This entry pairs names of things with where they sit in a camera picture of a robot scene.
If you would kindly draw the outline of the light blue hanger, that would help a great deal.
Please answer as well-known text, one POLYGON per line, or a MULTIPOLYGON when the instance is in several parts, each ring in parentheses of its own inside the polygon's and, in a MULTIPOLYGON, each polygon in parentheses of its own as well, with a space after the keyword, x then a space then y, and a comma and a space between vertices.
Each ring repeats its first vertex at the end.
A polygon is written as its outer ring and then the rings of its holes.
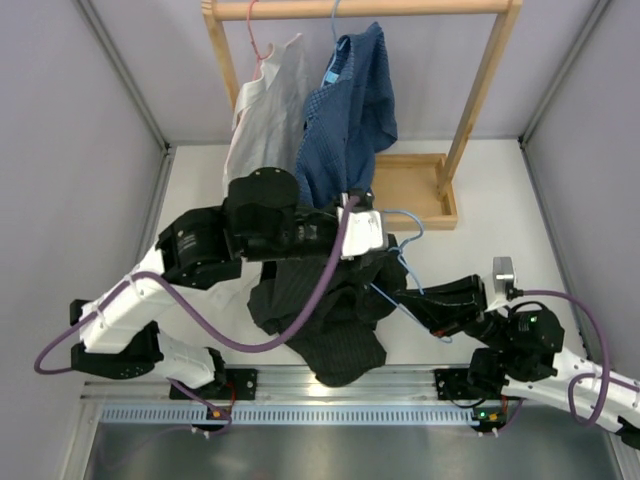
MULTIPOLYGON (((397 247, 390 247, 389 251, 397 253, 397 255, 396 255, 397 262, 404 268, 406 273, 411 277, 411 279, 413 280, 415 286, 418 289, 418 292, 420 294, 423 294, 424 293, 424 288, 423 288, 418 276, 416 275, 414 270, 410 267, 410 265, 408 264, 408 262, 407 262, 407 260, 405 258, 405 249, 411 242, 414 242, 414 241, 420 239, 424 235, 425 226, 424 226, 423 222, 418 218, 417 215, 415 215, 415 214, 413 214, 413 213, 411 213, 409 211, 406 211, 406 210, 384 209, 382 211, 382 213, 381 213, 381 216, 383 218, 386 218, 387 216, 390 216, 390 215, 406 216, 406 217, 410 218, 416 224, 416 226, 418 227, 418 233, 416 235, 406 238, 397 247)), ((381 297, 383 297, 386 301, 388 301, 391 305, 393 305, 396 309, 399 309, 407 317, 411 318, 414 322, 419 324, 418 318, 413 313, 411 313, 410 310, 404 304, 401 304, 398 301, 394 300, 389 294, 387 294, 385 291, 383 291, 377 285, 371 283, 370 287, 375 292, 377 292, 381 297)))

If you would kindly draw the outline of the dark pinstriped shirt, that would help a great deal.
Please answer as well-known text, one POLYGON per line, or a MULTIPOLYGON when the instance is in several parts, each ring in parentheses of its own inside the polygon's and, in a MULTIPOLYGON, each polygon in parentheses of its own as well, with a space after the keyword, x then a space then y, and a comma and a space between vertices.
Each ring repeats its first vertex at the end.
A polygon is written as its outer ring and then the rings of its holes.
MULTIPOLYGON (((395 307, 370 284, 389 295, 406 288, 407 273, 396 255, 377 251, 339 263, 308 321, 286 342, 312 371, 358 377, 385 364, 387 352, 375 330, 395 307)), ((254 323, 269 335, 284 333, 311 296, 325 264, 323 258, 265 262, 248 301, 254 323)))

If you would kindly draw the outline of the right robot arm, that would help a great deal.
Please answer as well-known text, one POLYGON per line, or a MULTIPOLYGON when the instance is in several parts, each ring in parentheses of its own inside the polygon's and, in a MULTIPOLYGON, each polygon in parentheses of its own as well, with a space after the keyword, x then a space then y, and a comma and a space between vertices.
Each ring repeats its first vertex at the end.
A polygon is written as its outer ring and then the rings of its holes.
POLYGON ((443 285, 403 289, 392 297, 433 336, 463 333, 481 343, 461 386, 484 399, 533 400, 597 425, 639 446, 639 383, 565 346, 557 315, 540 302, 511 305, 521 296, 510 274, 470 275, 443 285))

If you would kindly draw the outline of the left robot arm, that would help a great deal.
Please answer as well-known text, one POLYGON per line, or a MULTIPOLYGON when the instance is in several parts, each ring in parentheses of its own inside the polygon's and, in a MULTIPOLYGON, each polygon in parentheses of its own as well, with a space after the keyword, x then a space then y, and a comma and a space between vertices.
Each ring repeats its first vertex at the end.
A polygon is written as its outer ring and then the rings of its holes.
POLYGON ((295 178, 276 168, 232 181, 222 205, 191 209, 178 217, 104 299, 83 306, 75 324, 80 340, 71 349, 72 370, 114 380, 153 373, 203 398, 218 397, 226 386, 221 355, 172 338, 158 325, 158 316, 179 305, 219 343, 245 353, 262 353, 287 342, 309 320, 330 283, 357 201, 342 194, 332 208, 304 207, 295 178), (307 256, 326 257, 325 269, 296 319, 267 343, 231 340, 187 300, 190 294, 239 278, 245 261, 307 256))

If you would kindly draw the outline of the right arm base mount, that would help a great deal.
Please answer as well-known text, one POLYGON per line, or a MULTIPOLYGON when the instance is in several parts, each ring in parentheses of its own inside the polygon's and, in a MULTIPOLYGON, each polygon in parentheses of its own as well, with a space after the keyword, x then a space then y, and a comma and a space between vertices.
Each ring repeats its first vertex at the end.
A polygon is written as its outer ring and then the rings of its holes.
POLYGON ((487 392, 468 381, 467 368, 443 368, 434 371, 437 398, 446 401, 499 400, 501 395, 487 392))

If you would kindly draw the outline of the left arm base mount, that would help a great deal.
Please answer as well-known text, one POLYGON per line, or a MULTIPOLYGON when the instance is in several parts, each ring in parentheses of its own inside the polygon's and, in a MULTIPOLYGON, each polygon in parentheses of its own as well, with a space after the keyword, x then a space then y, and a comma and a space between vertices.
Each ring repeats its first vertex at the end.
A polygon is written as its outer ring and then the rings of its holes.
POLYGON ((258 386, 258 371, 251 368, 231 368, 216 373, 214 380, 199 388, 191 388, 205 400, 253 401, 258 386))

